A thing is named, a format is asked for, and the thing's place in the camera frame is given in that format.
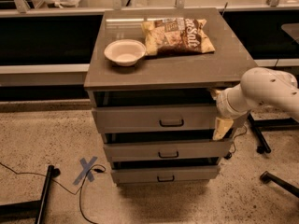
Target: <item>drawer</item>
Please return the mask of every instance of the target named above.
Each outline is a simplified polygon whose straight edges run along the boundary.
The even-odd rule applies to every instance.
[[[99,133],[214,129],[215,105],[155,105],[93,108]]]
[[[218,142],[210,140],[164,141],[143,143],[118,143],[104,145],[107,160],[154,161],[205,157],[224,157],[232,144],[231,139]]]
[[[187,180],[213,179],[220,171],[218,165],[204,167],[178,167],[156,169],[112,170],[112,179],[116,184],[126,183],[164,183]]]
[[[215,104],[206,88],[94,91],[95,107]]]

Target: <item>cabinet top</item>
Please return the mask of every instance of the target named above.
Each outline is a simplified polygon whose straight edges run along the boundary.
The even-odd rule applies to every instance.
[[[145,42],[141,22],[161,18],[206,19],[205,34],[214,53],[154,57],[120,67],[105,58],[104,49],[118,39]],[[105,12],[84,87],[121,91],[230,86],[256,66],[216,8],[114,10]]]

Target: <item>metal leg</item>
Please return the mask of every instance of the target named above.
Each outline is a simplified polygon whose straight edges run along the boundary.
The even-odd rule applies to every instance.
[[[255,125],[255,120],[253,119],[252,115],[249,114],[248,117],[249,123],[251,125],[251,130],[255,133],[260,141],[260,145],[257,148],[258,153],[271,153],[271,148],[268,146],[267,141],[264,139],[262,132],[260,131],[259,127]]]
[[[60,174],[59,169],[54,169],[54,166],[48,166],[47,175],[44,182],[43,191],[40,200],[25,202],[25,203],[13,203],[0,206],[0,217],[10,218],[29,218],[35,217],[36,224],[43,223],[43,217],[45,216],[45,210],[47,207],[47,199],[50,191],[50,180]]]
[[[290,192],[291,194],[295,195],[297,198],[299,198],[299,188],[293,186],[292,184],[276,177],[275,175],[270,174],[269,172],[264,172],[261,176],[260,179],[264,183],[268,183],[270,181],[275,182],[276,184],[280,185],[282,188]]]
[[[48,200],[49,191],[50,191],[50,183],[51,183],[51,179],[54,177],[54,171],[55,171],[54,166],[50,165],[48,167],[47,176],[46,176],[45,183],[44,183],[44,188],[41,193],[40,205],[38,207],[38,212],[37,212],[37,216],[36,216],[36,224],[43,223],[43,218],[45,216],[45,210],[47,207],[47,200]]]

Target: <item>drawer handle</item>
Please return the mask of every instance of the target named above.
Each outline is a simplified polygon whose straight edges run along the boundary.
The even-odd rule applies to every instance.
[[[159,120],[159,124],[161,127],[181,127],[184,125],[184,119],[178,119],[178,123],[170,123],[169,120],[165,120],[165,121]]]
[[[173,181],[175,181],[175,176],[172,175],[171,179],[163,179],[163,178],[160,179],[160,177],[157,176],[157,180],[158,180],[159,183],[173,182]]]
[[[178,158],[178,152],[174,155],[174,156],[162,156],[161,155],[161,152],[158,153],[159,154],[159,157],[161,159],[173,159],[173,158]]]

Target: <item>tape x mark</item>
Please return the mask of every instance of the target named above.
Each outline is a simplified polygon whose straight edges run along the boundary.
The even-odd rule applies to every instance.
[[[97,157],[93,157],[89,163],[86,162],[86,160],[83,158],[80,160],[80,163],[83,167],[82,172],[78,175],[78,177],[76,178],[76,180],[74,181],[74,185],[78,185],[79,182],[82,180],[82,178],[84,178],[84,176],[87,174],[87,172],[91,169],[91,167],[93,167],[94,162],[97,160]],[[89,172],[87,174],[88,180],[90,180],[90,182],[94,181],[94,177],[92,172]]]

